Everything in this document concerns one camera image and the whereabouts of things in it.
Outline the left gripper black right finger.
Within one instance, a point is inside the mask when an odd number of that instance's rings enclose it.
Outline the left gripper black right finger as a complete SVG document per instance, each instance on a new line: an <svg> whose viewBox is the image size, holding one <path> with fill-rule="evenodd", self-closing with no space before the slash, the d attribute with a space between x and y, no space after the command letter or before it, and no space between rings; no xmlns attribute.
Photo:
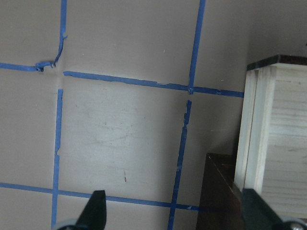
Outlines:
<svg viewBox="0 0 307 230"><path fill-rule="evenodd" d="M241 216L247 230L283 230L283 221L260 197L250 188L242 190Z"/></svg>

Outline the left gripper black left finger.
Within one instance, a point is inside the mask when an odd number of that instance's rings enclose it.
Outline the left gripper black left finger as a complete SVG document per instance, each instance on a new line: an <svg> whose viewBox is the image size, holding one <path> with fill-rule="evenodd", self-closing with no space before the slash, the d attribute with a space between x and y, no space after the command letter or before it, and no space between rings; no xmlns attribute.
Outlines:
<svg viewBox="0 0 307 230"><path fill-rule="evenodd" d="M106 226L106 194L104 190L92 193L76 221L78 230L104 230Z"/></svg>

